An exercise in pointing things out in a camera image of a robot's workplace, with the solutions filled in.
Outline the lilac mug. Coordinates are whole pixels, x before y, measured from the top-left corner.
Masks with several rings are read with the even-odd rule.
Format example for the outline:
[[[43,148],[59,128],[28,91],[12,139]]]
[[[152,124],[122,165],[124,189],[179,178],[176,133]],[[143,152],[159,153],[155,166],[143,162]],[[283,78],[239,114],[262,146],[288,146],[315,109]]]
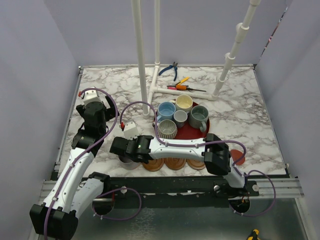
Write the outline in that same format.
[[[118,158],[119,158],[119,161],[120,161],[120,165],[126,170],[134,170],[134,169],[136,169],[137,167],[140,166],[139,162],[134,162],[134,161],[132,161],[131,159],[129,159],[127,157],[119,155]]]

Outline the brown wooden coaster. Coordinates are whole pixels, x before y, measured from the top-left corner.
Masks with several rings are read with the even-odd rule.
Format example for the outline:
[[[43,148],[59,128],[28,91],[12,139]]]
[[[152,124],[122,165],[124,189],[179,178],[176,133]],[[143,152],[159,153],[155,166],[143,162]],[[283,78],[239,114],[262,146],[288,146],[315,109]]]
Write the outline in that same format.
[[[168,157],[164,159],[165,165],[169,169],[174,171],[182,169],[185,166],[186,162],[187,160],[185,158]]]
[[[149,172],[156,172],[160,170],[163,165],[165,164],[165,161],[162,158],[149,160],[148,163],[142,163],[142,166]]]
[[[187,159],[186,162],[194,170],[203,170],[206,167],[205,163],[201,161]]]

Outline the light blue mug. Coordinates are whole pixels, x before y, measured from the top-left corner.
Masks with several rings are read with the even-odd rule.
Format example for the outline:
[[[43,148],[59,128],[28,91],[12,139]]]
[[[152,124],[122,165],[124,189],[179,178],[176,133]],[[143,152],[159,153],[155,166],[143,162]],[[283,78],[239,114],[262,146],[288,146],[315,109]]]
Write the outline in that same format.
[[[173,120],[174,119],[174,113],[176,112],[176,106],[174,103],[166,101],[162,102],[157,109],[156,112],[156,121],[157,125],[164,121],[164,120]]]

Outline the cream yellow mug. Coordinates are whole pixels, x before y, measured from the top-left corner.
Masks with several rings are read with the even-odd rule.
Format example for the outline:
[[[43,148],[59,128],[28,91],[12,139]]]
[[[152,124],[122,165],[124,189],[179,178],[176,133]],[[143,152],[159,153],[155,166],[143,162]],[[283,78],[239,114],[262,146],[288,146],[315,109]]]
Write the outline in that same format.
[[[172,99],[169,102],[175,105],[177,111],[181,110],[189,113],[193,108],[193,99],[186,94],[179,95],[175,100]]]

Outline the dark green mug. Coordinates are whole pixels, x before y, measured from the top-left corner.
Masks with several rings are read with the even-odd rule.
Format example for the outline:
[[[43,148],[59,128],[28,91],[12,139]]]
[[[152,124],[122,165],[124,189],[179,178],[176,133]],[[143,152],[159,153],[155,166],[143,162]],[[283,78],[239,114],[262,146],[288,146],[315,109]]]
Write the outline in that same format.
[[[207,130],[209,111],[205,106],[196,105],[189,113],[188,123],[194,129],[199,129],[202,133]]]

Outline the thin red round coaster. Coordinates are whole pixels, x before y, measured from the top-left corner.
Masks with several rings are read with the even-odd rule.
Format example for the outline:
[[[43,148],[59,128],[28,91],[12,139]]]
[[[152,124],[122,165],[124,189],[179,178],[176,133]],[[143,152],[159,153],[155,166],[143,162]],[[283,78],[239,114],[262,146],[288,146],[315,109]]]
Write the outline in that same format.
[[[230,150],[231,157],[237,166],[240,166],[245,163],[246,158],[243,156],[243,153],[237,149]]]

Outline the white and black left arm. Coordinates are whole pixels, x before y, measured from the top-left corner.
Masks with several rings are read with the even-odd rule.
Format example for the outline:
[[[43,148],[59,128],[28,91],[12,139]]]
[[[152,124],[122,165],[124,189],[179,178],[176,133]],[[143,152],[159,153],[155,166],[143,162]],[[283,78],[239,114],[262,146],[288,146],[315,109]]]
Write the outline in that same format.
[[[105,98],[109,108],[98,98],[77,106],[84,128],[74,136],[67,163],[54,187],[42,204],[34,204],[30,209],[34,230],[45,239],[72,239],[80,216],[94,198],[110,193],[109,176],[100,173],[95,173],[87,186],[78,189],[85,171],[111,132],[106,123],[116,120],[119,114],[115,101],[108,95]]]

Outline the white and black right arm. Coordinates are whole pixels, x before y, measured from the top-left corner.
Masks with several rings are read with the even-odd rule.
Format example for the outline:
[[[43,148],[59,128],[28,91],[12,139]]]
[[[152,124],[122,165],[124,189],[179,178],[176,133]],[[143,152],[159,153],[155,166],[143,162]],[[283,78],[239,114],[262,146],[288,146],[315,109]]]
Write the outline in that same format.
[[[190,159],[202,162],[208,173],[223,177],[226,184],[216,192],[220,197],[244,197],[253,193],[253,181],[248,181],[233,161],[228,143],[213,133],[197,139],[165,139],[151,135],[139,135],[132,139],[115,137],[110,152],[136,163],[148,164],[164,158]]]

